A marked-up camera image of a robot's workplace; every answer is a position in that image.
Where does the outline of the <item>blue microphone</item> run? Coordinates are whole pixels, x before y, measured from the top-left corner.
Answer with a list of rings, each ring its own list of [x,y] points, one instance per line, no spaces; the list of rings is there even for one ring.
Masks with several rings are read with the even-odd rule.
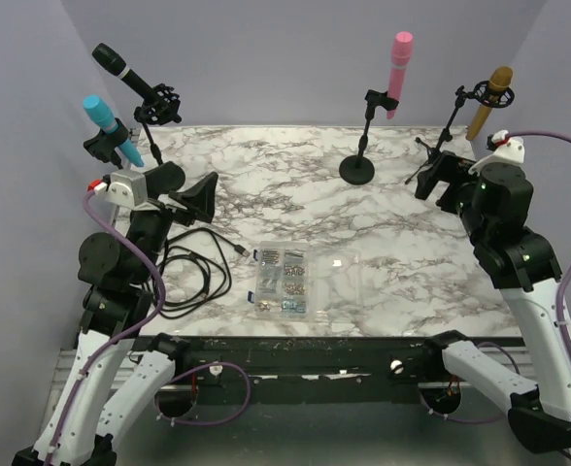
[[[99,130],[102,129],[106,133],[112,133],[118,128],[118,123],[122,123],[114,116],[114,113],[108,104],[98,95],[91,94],[86,96],[83,100],[83,108],[88,118],[99,128]],[[130,134],[128,136],[128,141],[123,143],[121,148],[117,149],[117,152],[120,157],[124,157],[135,167],[144,166],[141,154],[130,141]]]

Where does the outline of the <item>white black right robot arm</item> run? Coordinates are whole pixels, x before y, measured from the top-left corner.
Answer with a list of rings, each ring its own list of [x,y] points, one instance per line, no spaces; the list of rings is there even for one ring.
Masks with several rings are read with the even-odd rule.
[[[531,381],[486,356],[457,331],[423,344],[418,371],[431,381],[448,375],[470,383],[507,417],[532,453],[571,448],[571,319],[562,272],[549,241],[525,222],[533,186],[508,161],[477,166],[449,151],[418,175],[417,198],[447,184],[438,207],[460,217],[479,265],[519,326],[536,378]]]

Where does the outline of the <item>black shock-mount round-base stand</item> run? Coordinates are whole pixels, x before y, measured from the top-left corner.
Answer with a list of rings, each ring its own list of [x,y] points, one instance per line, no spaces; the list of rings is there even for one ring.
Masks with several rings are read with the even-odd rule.
[[[180,123],[179,115],[180,96],[172,86],[160,83],[152,89],[155,92],[155,99],[145,99],[140,107],[134,111],[134,118],[139,122],[146,133],[150,143],[151,155],[157,165],[163,164],[162,154],[158,144],[154,141],[150,127],[154,125],[163,126],[167,123]]]

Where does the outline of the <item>clear plastic screw box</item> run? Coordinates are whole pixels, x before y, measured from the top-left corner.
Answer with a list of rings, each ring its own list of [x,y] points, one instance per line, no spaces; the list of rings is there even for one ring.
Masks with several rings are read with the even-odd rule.
[[[362,306],[358,250],[265,241],[252,260],[255,285],[247,300],[262,318],[346,321]]]

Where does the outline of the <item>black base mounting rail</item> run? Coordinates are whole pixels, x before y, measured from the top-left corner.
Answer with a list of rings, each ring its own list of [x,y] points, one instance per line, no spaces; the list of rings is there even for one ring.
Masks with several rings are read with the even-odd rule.
[[[81,336],[60,410],[101,426],[127,423],[166,389],[178,402],[208,405],[427,403],[447,414],[477,389],[502,413],[526,408],[538,385],[488,356],[464,335],[427,339],[351,337]]]

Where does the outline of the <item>black microphone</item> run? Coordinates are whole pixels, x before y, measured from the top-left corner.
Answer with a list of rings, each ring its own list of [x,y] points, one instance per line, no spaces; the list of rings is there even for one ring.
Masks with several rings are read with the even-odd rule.
[[[104,43],[98,44],[91,55],[104,70],[121,80],[144,100],[154,102],[158,98],[158,94],[152,87],[135,73],[125,60],[108,45]]]

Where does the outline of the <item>black round-base mic stand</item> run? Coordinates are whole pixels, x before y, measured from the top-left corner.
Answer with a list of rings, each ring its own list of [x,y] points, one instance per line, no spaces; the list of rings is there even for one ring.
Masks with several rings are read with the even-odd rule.
[[[357,154],[344,158],[339,166],[339,175],[347,183],[352,185],[364,185],[370,183],[375,175],[372,161],[365,156],[368,146],[368,133],[376,109],[381,107],[386,111],[393,111],[398,107],[399,101],[387,95],[387,92],[379,92],[369,89],[365,95],[365,125],[363,133],[358,141]]]

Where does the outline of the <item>gold microphone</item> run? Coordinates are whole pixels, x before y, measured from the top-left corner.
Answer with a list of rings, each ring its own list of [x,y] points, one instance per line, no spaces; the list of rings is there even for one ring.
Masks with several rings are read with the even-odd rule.
[[[493,109],[507,108],[513,103],[515,93],[510,88],[513,75],[512,68],[502,66],[487,81],[474,87],[473,98],[480,103],[480,107],[468,126],[467,141],[473,141],[478,136]]]

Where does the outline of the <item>pink microphone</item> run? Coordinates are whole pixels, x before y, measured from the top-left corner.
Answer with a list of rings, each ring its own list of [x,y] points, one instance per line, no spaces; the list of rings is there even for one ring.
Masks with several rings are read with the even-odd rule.
[[[405,80],[406,68],[414,49],[414,36],[411,32],[401,31],[395,35],[391,48],[391,69],[387,96],[399,101]]]

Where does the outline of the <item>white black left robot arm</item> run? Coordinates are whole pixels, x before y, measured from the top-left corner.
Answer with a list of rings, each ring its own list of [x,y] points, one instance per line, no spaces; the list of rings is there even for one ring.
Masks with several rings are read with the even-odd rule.
[[[84,210],[103,230],[79,249],[78,278],[89,290],[74,362],[47,426],[14,464],[115,464],[119,444],[156,392],[188,376],[183,344],[159,335],[137,374],[112,389],[141,328],[164,306],[156,260],[171,226],[214,217],[218,174],[191,188],[184,183],[184,170],[166,162],[145,173],[118,170],[88,187]]]

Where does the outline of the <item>black tripod shock-mount stand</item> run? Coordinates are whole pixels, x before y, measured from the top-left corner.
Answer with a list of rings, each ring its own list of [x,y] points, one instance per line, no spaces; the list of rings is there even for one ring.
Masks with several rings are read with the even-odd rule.
[[[453,135],[451,133],[451,126],[453,125],[454,119],[455,119],[456,115],[458,114],[459,110],[465,105],[465,103],[468,100],[475,100],[473,98],[474,87],[472,90],[467,91],[465,89],[465,86],[462,85],[456,90],[456,92],[455,92],[456,98],[454,101],[453,112],[451,113],[451,116],[450,116],[449,120],[447,121],[445,127],[442,129],[442,131],[441,131],[441,133],[437,139],[436,145],[434,147],[432,147],[428,143],[424,142],[420,137],[417,137],[415,139],[415,143],[417,145],[420,145],[423,148],[425,148],[426,160],[421,164],[421,166],[416,170],[416,172],[414,174],[412,174],[411,176],[409,176],[405,180],[404,184],[409,184],[420,171],[422,171],[424,168],[428,168],[440,156],[441,147],[445,143],[449,143],[453,139]]]

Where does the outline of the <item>black clip round-base stand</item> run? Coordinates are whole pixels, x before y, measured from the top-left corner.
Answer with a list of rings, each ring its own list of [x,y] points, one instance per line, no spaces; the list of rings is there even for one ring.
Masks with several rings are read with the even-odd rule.
[[[122,162],[117,149],[128,141],[128,136],[127,128],[119,122],[118,128],[112,133],[100,129],[93,138],[83,142],[83,147],[93,158],[121,169]]]

